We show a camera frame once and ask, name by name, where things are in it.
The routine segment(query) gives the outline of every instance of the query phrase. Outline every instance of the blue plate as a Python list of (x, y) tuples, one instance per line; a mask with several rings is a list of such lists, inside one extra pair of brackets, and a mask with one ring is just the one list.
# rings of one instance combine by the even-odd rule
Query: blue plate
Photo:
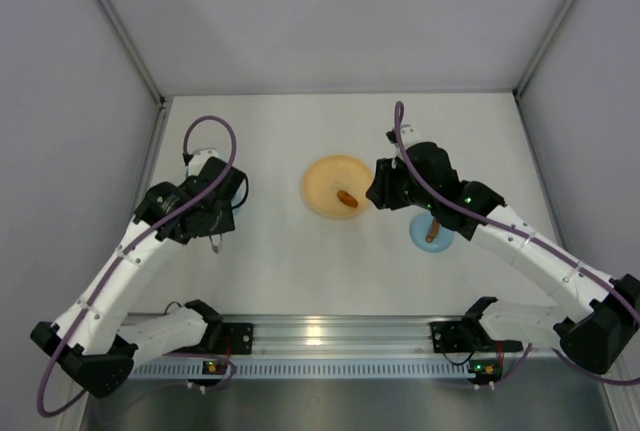
[(451, 246), (453, 242), (453, 231), (440, 226), (440, 231), (436, 239), (431, 243), (427, 243), (426, 238), (431, 229), (432, 222), (433, 216), (431, 216), (431, 213), (419, 214), (411, 221), (409, 235), (411, 236), (413, 244), (421, 250), (427, 253), (439, 253)]

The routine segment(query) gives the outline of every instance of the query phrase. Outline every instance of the wire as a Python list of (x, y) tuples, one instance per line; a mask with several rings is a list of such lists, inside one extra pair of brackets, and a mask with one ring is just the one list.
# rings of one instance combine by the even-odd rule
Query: wire
[(498, 352), (498, 363), (502, 366), (504, 364), (504, 352), (500, 341), (496, 341), (496, 351)]
[(453, 364), (454, 366), (464, 366), (465, 364), (467, 364), (469, 361), (471, 361), (471, 358), (473, 358), (473, 355), (476, 354), (475, 351), (471, 351), (469, 353), (469, 356), (467, 356), (464, 361), (460, 361), (459, 363), (456, 363), (454, 361), (451, 361), (451, 359), (449, 358), (449, 356), (447, 356), (447, 353), (445, 353), (444, 351), (442, 351), (442, 355), (444, 356), (444, 358), (449, 361), (451, 364)]
[(182, 307), (182, 305), (179, 302), (171, 301), (169, 304), (167, 304), (167, 307), (164, 308), (164, 313), (162, 314), (166, 315), (169, 312), (169, 308), (171, 307), (172, 304), (177, 304), (179, 307)]
[[(433, 189), (429, 185), (429, 183), (427, 183), (424, 180), (424, 178), (420, 175), (420, 173), (418, 173), (418, 170), (415, 168), (415, 166), (413, 165), (413, 163), (409, 159), (409, 155), (407, 154), (407, 149), (405, 148), (404, 142), (402, 140), (402, 131), (401, 131), (402, 118), (404, 118), (404, 104), (402, 103), (402, 101), (398, 101), (396, 103), (396, 107), (395, 107), (395, 111), (394, 111), (394, 131), (395, 131), (395, 135), (396, 135), (396, 142), (397, 142), (398, 150), (400, 151), (400, 154), (402, 155), (402, 158), (404, 159), (404, 164), (407, 166), (407, 169), (409, 169), (409, 172), (413, 175), (413, 177), (416, 179), (416, 181), (418, 181), (418, 183), (435, 200), (437, 200), (440, 203), (444, 204), (448, 208), (453, 209), (454, 211), (457, 211), (457, 212), (459, 212), (461, 214), (464, 214), (465, 216), (469, 216), (470, 218), (473, 218), (473, 219), (475, 219), (475, 220), (477, 220), (477, 221), (479, 221), (481, 223), (490, 224), (491, 226), (494, 226), (496, 228), (502, 229), (503, 231), (506, 231), (508, 233), (514, 234), (514, 235), (519, 236), (519, 237), (524, 238), (524, 239), (528, 239), (532, 243), (540, 246), (542, 249), (544, 249), (548, 253), (552, 254), (556, 258), (560, 259), (562, 262), (568, 264), (572, 268), (576, 268), (576, 267), (579, 266), (579, 264), (580, 264), (579, 262), (577, 262), (574, 259), (570, 258), (569, 256), (565, 255), (563, 252), (557, 250), (556, 248), (554, 248), (550, 244), (545, 243), (541, 239), (536, 238), (536, 237), (531, 237), (531, 236), (529, 236), (529, 234), (527, 234), (524, 231), (521, 231), (521, 230), (519, 230), (517, 228), (512, 228), (511, 226), (509, 226), (507, 224), (501, 223), (501, 222), (496, 221), (496, 220), (491, 219), (491, 218), (487, 218), (485, 216), (482, 216), (481, 214), (474, 213), (473, 211), (471, 211), (469, 209), (466, 209), (466, 208), (463, 208), (462, 206), (459, 206), (456, 203), (454, 203), (452, 201), (449, 201), (444, 196), (440, 195), (435, 189)], [(596, 283), (598, 286), (603, 288), (605, 291), (607, 291), (609, 294), (611, 294), (614, 298), (616, 298), (616, 300), (618, 300), (618, 302), (622, 305), (622, 307), (624, 307), (624, 309), (633, 317), (635, 322), (640, 325), (640, 313), (638, 313), (634, 309), (634, 307), (631, 304), (629, 304), (629, 302), (626, 299), (624, 299), (624, 297), (618, 291), (616, 291), (615, 288), (613, 288), (612, 286), (609, 286), (609, 284), (607, 284), (603, 279), (601, 279), (600, 277), (596, 276), (594, 273), (592, 273), (591, 271), (589, 271), (588, 269), (586, 269), (583, 266), (580, 266), (578, 271), (580, 273), (582, 273), (584, 276), (586, 276), (587, 278), (591, 279), (594, 283)], [(600, 381), (601, 383), (611, 384), (611, 385), (614, 385), (614, 386), (635, 386), (637, 384), (640, 384), (640, 377), (637, 377), (635, 379), (631, 379), (631, 380), (628, 380), (628, 381), (621, 381), (621, 380), (616, 380), (616, 379), (603, 378), (602, 376), (598, 376), (598, 375), (589, 373), (588, 371), (585, 371), (584, 369), (580, 368), (579, 366), (577, 366), (574, 363), (572, 363), (571, 361), (569, 361), (566, 357), (564, 357), (562, 354), (560, 354), (557, 350), (554, 349), (554, 352), (558, 355), (558, 357), (565, 364), (568, 364), (571, 368), (575, 369), (576, 371), (579, 371), (580, 373), (584, 374), (585, 376), (589, 376), (590, 378), (595, 379), (596, 381)], [(513, 372), (520, 366), (522, 361), (524, 359), (526, 359), (528, 354), (529, 354), (528, 352), (525, 352), (522, 355), (522, 358), (520, 358), (520, 361), (518, 361), (518, 363), (514, 366), (513, 370), (509, 373), (508, 376), (513, 374)]]
[(249, 197), (249, 177), (245, 174), (244, 175), (244, 196), (242, 196), (242, 199), (238, 204), (231, 206), (231, 210), (233, 211), (234, 209), (238, 209), (240, 206), (246, 203), (248, 197)]
[(231, 357), (231, 338), (229, 336), (225, 336), (221, 341), (227, 343), (227, 359), (229, 359)]
[(190, 209), (192, 206), (202, 201), (222, 182), (224, 178), (226, 178), (227, 174), (229, 174), (229, 171), (233, 166), (233, 162), (236, 159), (237, 143), (236, 143), (236, 135), (233, 132), (233, 128), (231, 128), (229, 123), (227, 123), (224, 119), (219, 118), (218, 116), (202, 116), (196, 119), (193, 123), (191, 123), (191, 126), (187, 128), (187, 131), (185, 133), (184, 140), (183, 140), (183, 145), (182, 145), (183, 151), (187, 152), (189, 137), (191, 136), (191, 133), (193, 132), (194, 128), (198, 124), (202, 123), (203, 121), (215, 121), (217, 123), (220, 123), (227, 130), (227, 133), (229, 134), (229, 139), (231, 140), (231, 153), (229, 155), (229, 160), (225, 164), (220, 174), (216, 177), (216, 179), (214, 179), (213, 182), (209, 186), (207, 186), (200, 194), (196, 195), (194, 198), (190, 199), (185, 204), (183, 204), (173, 212), (169, 213), (164, 218), (160, 219), (158, 222), (153, 224), (147, 230), (140, 233), (140, 235), (137, 238), (131, 241), (124, 248), (124, 250), (122, 251), (122, 255), (116, 256), (116, 258), (113, 260), (111, 265), (107, 268), (107, 271), (104, 273), (104, 275), (102, 276), (102, 278), (100, 279), (96, 287), (94, 288), (93, 292), (89, 296), (89, 299), (87, 299), (86, 306), (80, 310), (76, 319), (74, 319), (74, 321), (71, 323), (69, 330), (65, 333), (65, 335), (62, 337), (62, 339), (58, 343), (58, 346), (53, 351), (53, 354), (51, 355), (51, 358), (49, 359), (49, 362), (45, 367), (44, 373), (42, 374), (42, 378), (40, 380), (40, 386), (38, 387), (38, 394), (36, 397), (36, 407), (38, 409), (38, 414), (40, 414), (40, 416), (44, 418), (52, 418), (54, 416), (59, 415), (60, 413), (63, 413), (64, 411), (69, 409), (71, 406), (73, 406), (76, 402), (78, 402), (78, 400), (80, 400), (80, 398), (82, 398), (82, 396), (84, 396), (84, 394), (86, 393), (85, 390), (80, 391), (80, 393), (78, 393), (71, 401), (69, 401), (68, 403), (64, 404), (63, 406), (61, 406), (60, 408), (54, 411), (48, 411), (44, 407), (44, 394), (47, 389), (47, 384), (49, 382), (49, 379), (51, 378), (51, 373), (53, 372), (53, 368), (56, 362), (58, 361), (58, 358), (60, 357), (63, 350), (67, 346), (67, 343), (69, 342), (71, 337), (80, 327), (80, 323), (82, 323), (82, 321), (87, 316), (89, 308), (91, 308), (95, 300), (98, 298), (98, 296), (106, 286), (107, 282), (109, 282), (109, 279), (111, 278), (115, 270), (118, 268), (118, 266), (122, 262), (123, 255), (126, 255), (131, 251), (133, 251), (136, 248), (136, 246), (140, 244), (151, 233), (157, 231), (159, 228), (167, 224), (169, 221), (172, 221), (173, 219), (175, 219), (176, 217), (180, 216), (182, 213)]
[[(500, 378), (500, 381), (493, 383), (494, 387), (502, 385), (508, 378), (510, 378), (513, 375), (513, 373), (515, 373), (517, 369), (524, 364), (525, 360), (527, 359), (527, 357), (529, 356), (529, 353), (532, 350), (533, 350), (533, 345), (529, 343), (525, 348), (524, 353), (522, 353), (522, 356), (520, 357), (520, 359), (516, 362), (513, 368), (511, 368), (511, 371), (509, 371), (507, 374), (502, 376), (502, 378)], [(491, 386), (485, 384), (485, 385), (481, 385), (481, 387), (491, 387)]]

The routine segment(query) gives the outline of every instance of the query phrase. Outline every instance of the small brown object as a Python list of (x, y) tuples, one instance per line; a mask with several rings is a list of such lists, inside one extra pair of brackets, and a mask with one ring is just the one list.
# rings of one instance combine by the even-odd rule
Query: small brown object
[(356, 198), (354, 198), (353, 196), (351, 196), (349, 193), (347, 193), (346, 191), (338, 191), (336, 193), (336, 196), (338, 196), (338, 199), (340, 200), (340, 202), (346, 206), (349, 206), (350, 208), (357, 208), (358, 207), (358, 200)]
[(429, 228), (429, 232), (427, 233), (427, 243), (433, 243), (433, 240), (438, 237), (439, 232), (440, 221), (434, 218), (433, 223), (431, 223), (431, 228)]

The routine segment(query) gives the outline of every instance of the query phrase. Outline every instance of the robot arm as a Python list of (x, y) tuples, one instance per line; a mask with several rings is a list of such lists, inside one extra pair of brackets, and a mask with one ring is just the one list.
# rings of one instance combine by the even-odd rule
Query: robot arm
[[(615, 280), (577, 259), (566, 260), (578, 263), (570, 266), (548, 251), (560, 248), (523, 221), (500, 195), (482, 183), (460, 181), (446, 151), (424, 142), (411, 125), (402, 125), (400, 132), (411, 163), (438, 194), (521, 233), (486, 225), (442, 204), (416, 181), (401, 153), (376, 163), (376, 176), (367, 191), (375, 206), (395, 210), (415, 205), (429, 210), (442, 226), (503, 259), (557, 303), (545, 307), (511, 304), (495, 297), (479, 299), (461, 323), (472, 347), (482, 351), (494, 341), (505, 340), (560, 347), (582, 368), (595, 374), (606, 373), (637, 331), (637, 325), (613, 296), (585, 278), (579, 269), (585, 268), (610, 282), (636, 309), (640, 307), (640, 282), (630, 275)], [(397, 145), (394, 131), (387, 137)], [(562, 254), (570, 256), (564, 250)]]
[[(235, 229), (231, 201), (246, 175), (232, 167), (220, 185), (200, 203), (148, 235), (129, 253), (124, 254), (123, 250), (160, 219), (206, 189), (225, 164), (214, 149), (196, 151), (182, 184), (164, 182), (149, 189), (122, 241), (88, 288), (53, 323), (38, 323), (31, 333), (31, 339), (52, 355), (80, 313), (86, 312), (58, 363), (94, 396), (112, 393), (133, 369), (158, 356), (190, 346), (207, 350), (216, 344), (222, 317), (200, 301), (186, 303), (170, 315), (136, 326), (123, 327), (122, 323), (155, 273), (191, 239)], [(89, 296), (119, 258), (122, 261), (88, 306)]]

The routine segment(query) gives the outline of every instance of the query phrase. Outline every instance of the white wall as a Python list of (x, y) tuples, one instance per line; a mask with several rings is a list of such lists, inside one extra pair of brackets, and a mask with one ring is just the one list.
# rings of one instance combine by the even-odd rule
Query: white wall
[[(154, 106), (93, 0), (0, 0), (0, 100), (0, 428), (53, 429), (29, 333), (117, 243)], [(68, 383), (56, 373), (50, 408)]]
[(113, 0), (167, 94), (511, 90), (562, 0)]
[(522, 105), (570, 248), (640, 277), (640, 0), (581, 0)]

